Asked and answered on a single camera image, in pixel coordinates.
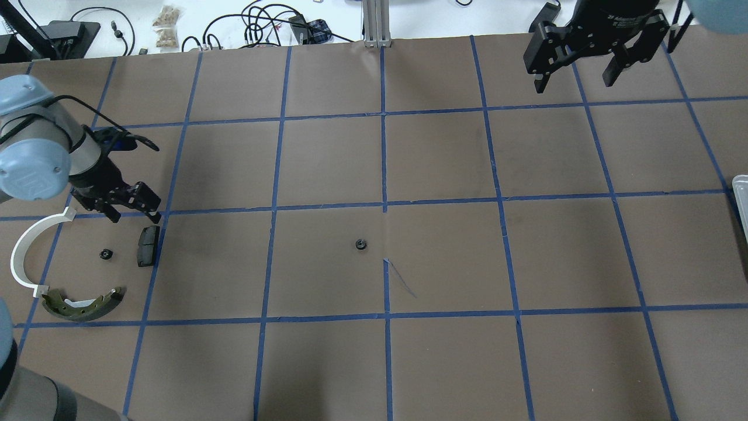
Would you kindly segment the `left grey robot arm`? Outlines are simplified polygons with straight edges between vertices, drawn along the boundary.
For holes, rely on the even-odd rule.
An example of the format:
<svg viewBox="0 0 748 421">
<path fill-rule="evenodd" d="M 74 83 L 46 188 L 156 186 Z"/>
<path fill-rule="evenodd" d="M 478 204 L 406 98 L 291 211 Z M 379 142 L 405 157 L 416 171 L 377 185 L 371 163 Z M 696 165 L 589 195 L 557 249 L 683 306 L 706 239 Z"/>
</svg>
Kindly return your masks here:
<svg viewBox="0 0 748 421">
<path fill-rule="evenodd" d="M 151 226 L 143 230 L 138 265 L 152 266 L 160 239 L 160 197 L 144 182 L 128 184 L 110 159 L 113 151 L 134 151 L 138 144 L 158 151 L 150 139 L 110 122 L 94 130 L 78 123 L 62 105 L 75 96 L 56 95 L 32 75 L 2 80 L 2 201 L 40 202 L 67 186 L 86 211 L 120 221 L 117 207 L 144 214 Z M 19 362 L 13 322 L 2 303 L 3 420 L 126 420 L 67 385 L 28 370 Z"/>
</svg>

